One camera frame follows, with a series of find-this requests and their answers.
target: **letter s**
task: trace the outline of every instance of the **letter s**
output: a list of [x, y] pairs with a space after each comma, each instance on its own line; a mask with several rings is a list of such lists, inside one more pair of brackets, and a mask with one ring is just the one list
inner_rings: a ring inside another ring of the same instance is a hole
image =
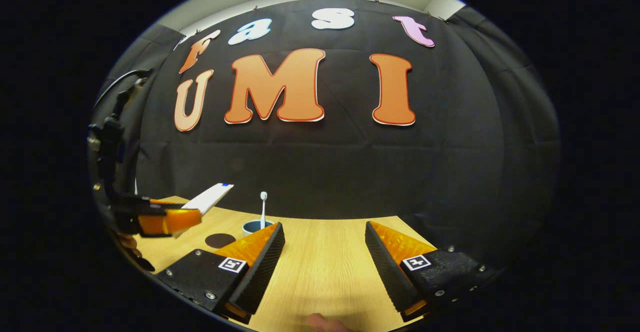
[[346, 29], [354, 24], [354, 19], [351, 18], [354, 12], [350, 9], [327, 7], [314, 11], [311, 16], [318, 19], [311, 21], [311, 26], [318, 30]]

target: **human hand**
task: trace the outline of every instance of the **human hand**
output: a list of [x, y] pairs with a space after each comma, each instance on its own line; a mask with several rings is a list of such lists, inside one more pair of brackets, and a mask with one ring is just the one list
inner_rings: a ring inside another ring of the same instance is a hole
[[355, 332], [345, 326], [342, 321], [325, 319], [321, 314], [311, 314], [306, 318], [306, 324], [315, 328], [317, 332]]
[[133, 238], [133, 235], [126, 235], [126, 234], [120, 234], [120, 233], [116, 233], [116, 234], [122, 246], [131, 250], [135, 254], [135, 256], [142, 257], [142, 253], [137, 249], [138, 243], [136, 242], [136, 239]]

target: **letter a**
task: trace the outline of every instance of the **letter a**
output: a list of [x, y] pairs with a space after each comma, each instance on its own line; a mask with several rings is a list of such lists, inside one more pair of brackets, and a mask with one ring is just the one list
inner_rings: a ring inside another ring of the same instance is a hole
[[207, 82], [213, 75], [213, 70], [206, 70], [196, 77], [196, 97], [193, 104], [192, 113], [185, 115], [185, 103], [189, 87], [194, 80], [187, 80], [178, 86], [178, 98], [175, 101], [175, 111], [173, 113], [173, 121], [176, 129], [185, 132], [191, 130], [198, 124], [202, 114], [202, 104], [204, 103], [204, 93], [207, 88]]

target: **black cable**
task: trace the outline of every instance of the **black cable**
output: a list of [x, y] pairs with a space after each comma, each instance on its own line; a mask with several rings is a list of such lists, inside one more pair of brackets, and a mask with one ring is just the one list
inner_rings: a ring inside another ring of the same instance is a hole
[[112, 84], [109, 85], [109, 87], [107, 87], [105, 89], [105, 91], [102, 93], [102, 95], [100, 95], [100, 97], [98, 98], [98, 100], [95, 102], [95, 104], [93, 105], [93, 108], [95, 109], [96, 106], [98, 106], [98, 104], [100, 103], [100, 101], [103, 99], [103, 97], [105, 97], [107, 95], [107, 93], [109, 92], [110, 89], [112, 89], [114, 86], [116, 86], [117, 84], [119, 84], [122, 80], [126, 79], [127, 77], [130, 77], [131, 75], [137, 75], [140, 78], [145, 78], [145, 77], [149, 77], [149, 75], [151, 75], [151, 71], [153, 71], [153, 69], [151, 68], [141, 68], [139, 70], [133, 70], [133, 71], [129, 71], [128, 73], [125, 73], [124, 75], [122, 75], [121, 77], [118, 77], [114, 82], [112, 82]]

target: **letter m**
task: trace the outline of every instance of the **letter m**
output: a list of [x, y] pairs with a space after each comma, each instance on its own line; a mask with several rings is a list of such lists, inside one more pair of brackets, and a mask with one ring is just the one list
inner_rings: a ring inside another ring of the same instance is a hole
[[256, 112], [266, 120], [282, 91], [284, 102], [276, 113], [288, 122], [318, 121], [325, 110], [318, 105], [316, 77], [318, 64], [325, 52], [317, 48], [301, 48], [292, 51], [272, 74], [260, 55], [241, 57], [231, 64], [235, 70], [235, 84], [231, 96], [231, 109], [224, 114], [226, 123], [245, 123], [253, 113], [247, 108], [251, 96]]

